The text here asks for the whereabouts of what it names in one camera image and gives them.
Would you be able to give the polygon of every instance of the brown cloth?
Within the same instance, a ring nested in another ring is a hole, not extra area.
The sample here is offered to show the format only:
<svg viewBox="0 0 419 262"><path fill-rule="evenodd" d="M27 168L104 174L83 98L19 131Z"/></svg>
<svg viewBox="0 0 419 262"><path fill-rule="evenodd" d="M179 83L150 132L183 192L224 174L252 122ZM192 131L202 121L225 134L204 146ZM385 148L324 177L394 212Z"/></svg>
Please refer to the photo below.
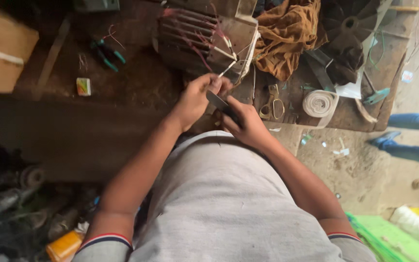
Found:
<svg viewBox="0 0 419 262"><path fill-rule="evenodd" d="M325 30L318 25L320 7L320 0L285 0L258 16L261 39L253 54L256 66L287 81L304 49L327 42Z"/></svg>

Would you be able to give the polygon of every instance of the person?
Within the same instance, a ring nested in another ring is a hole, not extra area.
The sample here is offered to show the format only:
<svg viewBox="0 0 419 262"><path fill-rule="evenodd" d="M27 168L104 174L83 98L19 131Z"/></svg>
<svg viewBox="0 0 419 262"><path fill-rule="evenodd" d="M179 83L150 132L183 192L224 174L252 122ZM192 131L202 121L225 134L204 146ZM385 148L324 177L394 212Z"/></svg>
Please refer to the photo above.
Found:
<svg viewBox="0 0 419 262"><path fill-rule="evenodd" d="M271 136L253 106L228 96L241 126L221 114L230 133L203 133L171 151L205 112L206 90L231 87L216 74L189 83L108 184L74 262L376 261L335 195ZM137 208L152 186L132 251Z"/></svg>
<svg viewBox="0 0 419 262"><path fill-rule="evenodd" d="M419 113L393 114L387 126L419 130ZM405 158L419 162L419 146L401 145L394 141L401 132L390 131L377 138L368 140L373 146L388 152L393 157Z"/></svg>

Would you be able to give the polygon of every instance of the pliers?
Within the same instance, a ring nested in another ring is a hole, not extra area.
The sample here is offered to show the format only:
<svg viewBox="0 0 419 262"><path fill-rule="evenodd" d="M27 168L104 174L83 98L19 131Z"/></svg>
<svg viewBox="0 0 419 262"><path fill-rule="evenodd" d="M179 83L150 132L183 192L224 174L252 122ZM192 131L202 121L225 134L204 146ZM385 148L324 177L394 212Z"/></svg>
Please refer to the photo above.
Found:
<svg viewBox="0 0 419 262"><path fill-rule="evenodd" d="M92 40L90 43L90 48L93 51L96 51L96 54L103 60L103 62L114 72L119 72L119 69L110 61L119 59L122 64L125 64L124 57L120 54L120 52L113 50L109 46L104 43L104 39L99 41Z"/></svg>

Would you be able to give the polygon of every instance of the knife blade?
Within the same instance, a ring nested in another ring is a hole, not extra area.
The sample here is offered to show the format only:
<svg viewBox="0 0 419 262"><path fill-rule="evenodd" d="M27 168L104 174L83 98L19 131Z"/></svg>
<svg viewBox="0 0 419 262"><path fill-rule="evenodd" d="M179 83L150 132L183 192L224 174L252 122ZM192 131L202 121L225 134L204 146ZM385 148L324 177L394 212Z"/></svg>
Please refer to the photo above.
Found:
<svg viewBox="0 0 419 262"><path fill-rule="evenodd" d="M210 90L206 91L206 98L210 103L214 104L214 106L216 106L219 111L228 115L232 120L234 120L234 122L236 122L238 126L242 127L234 110L232 110L230 105L224 102L223 99L215 95L215 93L211 92Z"/></svg>

